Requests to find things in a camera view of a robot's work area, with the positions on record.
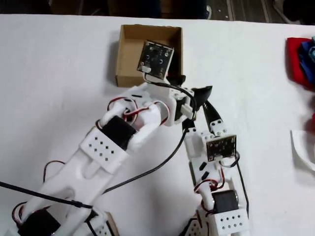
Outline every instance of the circuit board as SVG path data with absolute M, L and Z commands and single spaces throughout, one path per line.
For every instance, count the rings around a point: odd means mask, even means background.
M 215 138 L 207 142 L 208 161 L 216 157 L 231 157 L 236 155 L 236 135 Z
M 138 71 L 146 72 L 143 66 L 150 68 L 148 75 L 164 79 L 170 66 L 174 48 L 146 40 L 138 64 Z

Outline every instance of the red cloth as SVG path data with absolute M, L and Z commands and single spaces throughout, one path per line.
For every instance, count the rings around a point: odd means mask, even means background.
M 293 81 L 308 87 L 313 88 L 314 86 L 308 82 L 306 76 L 300 68 L 300 60 L 298 55 L 298 49 L 302 42 L 309 42 L 309 38 L 288 38 L 286 40 L 287 53 L 289 55 L 289 64 L 292 71 Z

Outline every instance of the white tablecloth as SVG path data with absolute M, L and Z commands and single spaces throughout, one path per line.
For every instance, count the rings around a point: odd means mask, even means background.
M 290 81 L 285 67 L 285 39 L 311 37 L 314 26 L 0 15 L 0 180 L 39 189 L 45 163 L 68 160 L 125 90 L 114 83 L 121 24 L 183 27 L 186 86 L 213 85 L 211 102 L 238 135 L 252 235 L 314 235 L 315 175 L 294 157 L 290 138 L 291 129 L 308 128 L 313 93 Z M 197 124 L 207 129 L 202 116 Z M 162 127 L 112 184 L 160 163 L 180 136 L 180 126 Z M 14 224 L 12 208 L 29 198 L 0 189 L 0 234 Z M 181 147 L 162 169 L 97 205 L 122 236 L 174 236 L 199 202 Z

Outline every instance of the black wire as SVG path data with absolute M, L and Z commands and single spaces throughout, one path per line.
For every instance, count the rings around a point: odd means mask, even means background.
M 169 157 L 166 158 L 161 164 L 159 164 L 158 166 L 154 167 L 153 169 L 150 169 L 150 170 L 148 170 L 148 171 L 146 171 L 146 172 L 144 172 L 144 173 L 142 173 L 142 174 L 139 174 L 139 175 L 137 175 L 137 176 L 135 176 L 135 177 L 133 177 L 133 178 L 127 179 L 127 180 L 124 181 L 124 182 L 121 182 L 121 183 L 119 183 L 119 184 L 116 184 L 116 185 L 114 185 L 114 186 L 112 186 L 112 187 L 106 189 L 106 190 L 103 192 L 103 194 L 104 194 L 104 193 L 108 193 L 109 191 L 112 191 L 112 190 L 114 190 L 114 189 L 116 189 L 116 188 L 119 188 L 119 187 L 121 187 L 121 186 L 123 186 L 123 185 L 125 185 L 125 184 L 130 183 L 130 182 L 133 182 L 133 181 L 135 181 L 135 180 L 137 180 L 137 179 L 139 179 L 139 178 L 142 178 L 142 177 L 144 177 L 144 176 L 147 176 L 147 175 L 153 173 L 154 171 L 157 171 L 157 170 L 158 170 L 159 168 L 161 168 L 162 166 L 164 166 L 170 159 L 172 159 L 172 157 L 173 157 L 173 156 L 175 155 L 175 153 L 178 151 L 179 147 L 182 145 L 182 143 L 183 143 L 183 141 L 184 141 L 184 138 L 185 138 L 187 132 L 188 132 L 187 129 L 185 129 L 185 130 L 183 131 L 183 135 L 182 135 L 180 141 L 178 142 L 176 148 L 175 148 L 174 151 L 169 155 Z
M 248 196 L 247 196 L 247 192 L 246 192 L 246 188 L 245 188 L 245 184 L 244 184 L 244 180 L 243 180 L 243 176 L 242 176 L 242 172 L 241 172 L 241 168 L 240 165 L 237 163 L 237 170 L 238 170 L 238 174 L 240 175 L 240 179 L 241 179 L 241 183 L 242 183 L 242 188 L 243 188 L 243 192 L 245 195 L 245 199 L 246 199 L 246 211 L 247 211 L 247 216 L 248 218 L 250 217 L 250 202 L 248 200 Z
M 65 199 L 52 197 L 52 196 L 49 196 L 49 195 L 45 195 L 45 194 L 42 194 L 42 193 L 37 193 L 37 192 L 31 191 L 29 189 L 21 188 L 21 187 L 18 187 L 18 186 L 12 185 L 12 184 L 8 184 L 8 183 L 4 183 L 4 182 L 1 182 L 1 181 L 0 181 L 0 187 L 8 188 L 8 189 L 11 189 L 11 190 L 14 190 L 14 191 L 18 191 L 18 192 L 21 192 L 21 193 L 26 193 L 26 194 L 33 195 L 35 197 L 39 197 L 39 198 L 43 198 L 43 199 L 47 199 L 47 200 L 50 200 L 50 201 L 53 201 L 53 202 L 72 205 L 72 206 L 78 207 L 78 208 L 83 207 L 83 208 L 91 209 L 93 207 L 91 205 L 83 204 L 82 202 L 78 202 L 78 201 L 74 201 L 74 200 L 68 201 L 68 200 L 65 200 Z
M 231 165 L 225 166 L 225 165 L 223 165 L 223 164 L 221 163 L 221 161 L 219 161 L 219 163 L 220 163 L 220 165 L 223 166 L 223 167 L 232 168 L 232 167 L 236 166 L 236 164 L 238 163 L 238 161 L 240 160 L 240 158 L 241 158 L 241 155 L 239 154 L 238 151 L 236 151 L 235 161 L 234 161 Z
M 146 76 L 147 76 L 147 73 L 144 73 L 144 80 L 148 84 L 156 85 L 156 86 L 159 86 L 159 87 L 175 89 L 175 90 L 178 90 L 178 91 L 186 94 L 190 98 L 190 101 L 192 102 L 192 113 L 193 113 L 192 119 L 195 118 L 197 103 L 196 103 L 196 100 L 195 100 L 195 98 L 193 97 L 193 95 L 191 93 L 189 93 L 186 89 L 183 89 L 183 88 L 178 87 L 178 86 L 174 86 L 174 85 L 170 85 L 170 84 L 166 84 L 166 83 L 149 81 L 149 80 L 147 80 Z
M 94 236 L 97 236 L 97 234 L 96 234 L 95 230 L 93 229 L 93 227 L 92 227 L 90 221 L 87 222 L 87 225 L 88 225 L 89 229 L 91 230 L 92 234 L 93 234 Z

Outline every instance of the small cardboard box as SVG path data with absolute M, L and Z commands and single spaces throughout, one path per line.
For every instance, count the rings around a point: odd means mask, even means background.
M 143 83 L 142 73 L 137 71 L 145 40 L 174 47 L 175 52 L 168 75 L 183 74 L 183 31 L 181 27 L 122 25 L 116 64 L 116 81 L 119 87 L 137 86 Z

